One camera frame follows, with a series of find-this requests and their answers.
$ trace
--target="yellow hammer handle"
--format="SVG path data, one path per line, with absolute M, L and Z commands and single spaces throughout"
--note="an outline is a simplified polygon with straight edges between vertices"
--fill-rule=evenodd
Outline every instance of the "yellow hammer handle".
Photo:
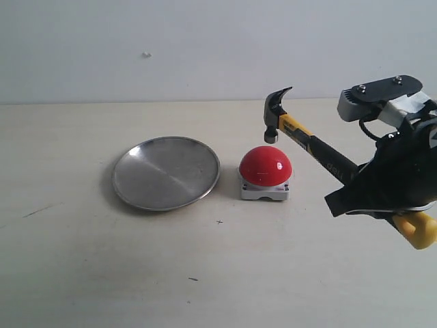
M 424 212 L 395 215 L 392 219 L 415 249 L 424 249 L 437 241 L 437 221 Z

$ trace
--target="screw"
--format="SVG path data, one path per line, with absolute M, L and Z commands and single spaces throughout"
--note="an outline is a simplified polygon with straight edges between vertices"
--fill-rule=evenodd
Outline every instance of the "screw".
M 396 84 L 402 84 L 402 77 L 395 77 L 393 79 L 393 82 L 396 83 Z
M 365 93 L 366 93 L 366 86 L 365 86 L 364 84 L 360 84 L 360 85 L 357 87 L 357 90 L 358 90 L 359 92 L 365 94 Z

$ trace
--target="cable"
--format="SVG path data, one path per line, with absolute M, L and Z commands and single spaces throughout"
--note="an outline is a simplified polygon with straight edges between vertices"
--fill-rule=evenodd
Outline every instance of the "cable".
M 375 120 L 375 118 L 372 115 L 365 116 L 364 118 L 361 118 L 358 121 L 358 124 L 360 125 L 361 130 L 364 132 L 366 136 L 368 136 L 370 139 L 379 141 L 381 138 L 375 136 L 372 132 L 369 131 L 369 129 L 364 125 L 365 122 L 370 122 Z

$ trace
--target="white wall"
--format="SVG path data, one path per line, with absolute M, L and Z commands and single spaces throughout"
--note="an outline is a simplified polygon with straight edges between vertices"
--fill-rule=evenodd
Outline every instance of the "white wall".
M 401 73 L 435 94 L 436 10 L 434 0 L 3 0 L 0 103 L 264 98 L 288 85 L 292 97 L 336 97 Z

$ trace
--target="small mark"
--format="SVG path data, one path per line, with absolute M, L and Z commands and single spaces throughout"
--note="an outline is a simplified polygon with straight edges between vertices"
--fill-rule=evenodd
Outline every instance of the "small mark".
M 34 211 L 34 212 L 32 212 L 32 213 L 29 213 L 28 215 L 25 215 L 25 216 L 23 217 L 23 219 L 24 219 L 25 217 L 31 217 L 32 215 L 34 215 L 34 214 L 36 214 L 36 213 L 42 212 L 43 210 L 48 210 L 49 208 L 52 208 L 52 207 L 54 207 L 54 206 L 56 206 L 56 205 L 60 205 L 60 204 L 62 204 L 62 203 L 58 203 L 58 204 L 55 204 L 55 205 L 48 205 L 48 206 L 46 206 L 46 207 L 40 208 L 39 210 L 36 210 L 36 211 Z

